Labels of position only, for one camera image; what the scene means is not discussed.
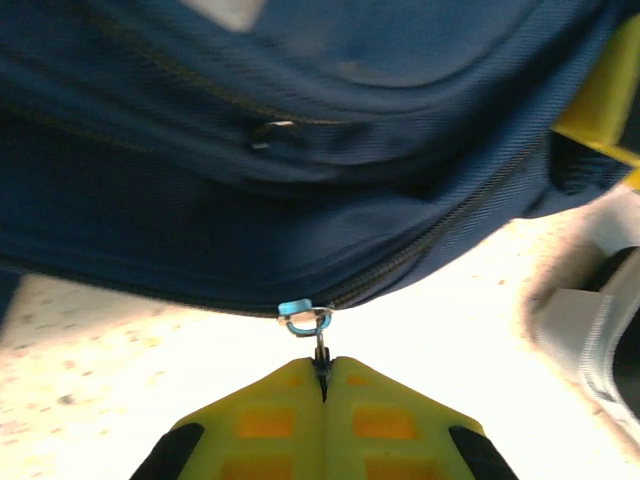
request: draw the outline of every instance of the metal ring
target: metal ring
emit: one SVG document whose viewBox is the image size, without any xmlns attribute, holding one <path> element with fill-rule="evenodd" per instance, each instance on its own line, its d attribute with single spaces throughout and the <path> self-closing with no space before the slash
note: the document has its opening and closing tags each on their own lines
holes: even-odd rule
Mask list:
<svg viewBox="0 0 640 480">
<path fill-rule="evenodd" d="M 286 325 L 289 331 L 296 337 L 313 337 L 319 335 L 325 328 L 331 325 L 331 314 L 324 313 L 323 316 L 322 322 L 319 322 L 316 328 L 298 328 L 291 320 L 288 320 Z"/>
<path fill-rule="evenodd" d="M 297 128 L 297 125 L 290 120 L 282 120 L 278 122 L 269 122 L 256 128 L 251 134 L 251 146 L 255 150 L 264 150 L 269 148 L 268 137 L 271 131 L 276 128 Z"/>
</svg>

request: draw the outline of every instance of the blue fabric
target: blue fabric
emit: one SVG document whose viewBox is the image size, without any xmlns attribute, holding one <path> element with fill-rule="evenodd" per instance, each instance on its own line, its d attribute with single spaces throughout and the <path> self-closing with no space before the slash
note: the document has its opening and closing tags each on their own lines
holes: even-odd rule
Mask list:
<svg viewBox="0 0 640 480">
<path fill-rule="evenodd" d="M 246 34 L 174 0 L 0 4 L 0 263 L 275 314 L 381 264 L 542 142 L 349 306 L 623 174 L 543 139 L 627 2 L 417 4 L 271 0 Z M 590 174 L 565 189 L 559 165 Z"/>
</svg>

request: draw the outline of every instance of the black rubber pad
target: black rubber pad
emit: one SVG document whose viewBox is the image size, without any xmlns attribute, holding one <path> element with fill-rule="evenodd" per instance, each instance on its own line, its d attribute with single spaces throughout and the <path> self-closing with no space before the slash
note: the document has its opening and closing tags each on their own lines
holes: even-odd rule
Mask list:
<svg viewBox="0 0 640 480">
<path fill-rule="evenodd" d="M 131 480 L 178 480 L 203 433 L 202 425 L 189 423 L 163 435 Z"/>
<path fill-rule="evenodd" d="M 518 480 L 491 440 L 465 427 L 449 429 L 475 480 Z"/>
</svg>

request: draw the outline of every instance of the zipper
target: zipper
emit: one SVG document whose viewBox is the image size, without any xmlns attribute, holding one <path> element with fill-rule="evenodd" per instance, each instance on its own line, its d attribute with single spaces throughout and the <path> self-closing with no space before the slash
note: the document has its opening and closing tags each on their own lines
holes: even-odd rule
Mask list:
<svg viewBox="0 0 640 480">
<path fill-rule="evenodd" d="M 313 302 L 309 300 L 302 301 L 308 302 L 308 305 L 310 305 L 309 310 L 322 309 L 326 311 L 333 311 L 334 309 L 345 307 L 351 300 L 357 298 L 370 288 L 381 284 L 385 278 L 392 276 L 397 269 L 405 266 L 407 263 L 418 257 L 426 255 L 438 240 L 444 237 L 453 227 L 464 221 L 469 214 L 482 206 L 498 188 L 504 185 L 504 183 L 507 182 L 529 158 L 531 158 L 533 152 L 541 144 L 542 142 L 537 142 L 532 147 L 523 150 L 511 162 L 502 167 L 502 169 L 491 177 L 491 179 L 480 189 L 468 197 L 463 203 L 458 205 L 448 215 L 442 218 L 436 225 L 409 243 L 406 247 L 402 248 L 395 254 L 392 254 L 380 264 L 355 275 L 351 279 L 347 279 L 335 287 L 319 293 L 313 297 Z M 0 266 L 20 273 L 38 272 L 102 288 L 124 290 L 134 295 L 155 297 L 178 304 L 207 308 L 220 313 L 263 318 L 282 317 L 282 314 L 279 314 L 278 312 L 277 305 L 239 305 L 211 300 L 203 301 L 198 297 L 191 297 L 184 294 L 172 294 L 167 293 L 164 290 L 161 291 L 153 288 L 127 285 L 112 280 L 97 279 L 81 273 L 69 272 L 68 270 L 53 267 L 51 265 L 39 264 L 38 262 L 31 262 L 22 259 L 16 260 L 15 258 L 7 255 L 0 255 Z"/>
<path fill-rule="evenodd" d="M 341 120 L 313 118 L 305 115 L 285 112 L 283 110 L 261 104 L 247 96 L 234 93 L 226 88 L 216 85 L 210 78 L 185 67 L 167 55 L 150 47 L 138 38 L 134 32 L 115 21 L 106 18 L 104 14 L 101 13 L 98 15 L 95 12 L 88 12 L 88 15 L 90 16 L 91 21 L 110 38 L 116 40 L 122 45 L 125 45 L 127 48 L 146 60 L 151 61 L 170 75 L 173 75 L 192 87 L 196 87 L 206 92 L 218 100 L 223 100 L 250 113 L 270 117 L 275 120 L 289 120 L 308 125 L 342 125 L 347 123 Z"/>
<path fill-rule="evenodd" d="M 8 114 L 15 115 L 17 117 L 24 118 L 36 124 L 44 125 L 46 127 L 64 132 L 67 134 L 75 135 L 77 137 L 86 138 L 98 143 L 104 143 L 114 147 L 118 147 L 133 152 L 145 153 L 151 150 L 133 143 L 129 143 L 125 140 L 120 140 L 111 135 L 99 133 L 88 128 L 80 128 L 73 123 L 66 122 L 57 117 L 47 115 L 44 113 L 30 110 L 10 102 L 0 100 L 0 111 L 4 111 Z"/>
<path fill-rule="evenodd" d="M 314 305 L 330 306 L 335 309 L 346 306 L 351 300 L 382 283 L 399 268 L 410 261 L 426 255 L 434 244 L 444 237 L 452 228 L 464 221 L 470 213 L 484 204 L 496 189 L 500 188 L 528 160 L 541 142 L 520 152 L 511 162 L 502 167 L 480 189 L 476 190 L 463 203 L 442 218 L 436 225 L 417 237 L 409 245 L 392 254 L 387 260 L 359 275 L 346 280 L 343 284 L 328 289 L 315 297 Z"/>
</svg>

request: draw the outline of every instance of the backpack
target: backpack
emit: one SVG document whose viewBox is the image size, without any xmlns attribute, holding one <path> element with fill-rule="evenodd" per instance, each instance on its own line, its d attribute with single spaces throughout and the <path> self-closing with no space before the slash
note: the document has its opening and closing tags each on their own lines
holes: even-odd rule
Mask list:
<svg viewBox="0 0 640 480">
<path fill-rule="evenodd" d="M 550 127 L 637 4 L 2 2 L 5 305 L 353 307 L 584 204 L 627 167 Z"/>
</svg>

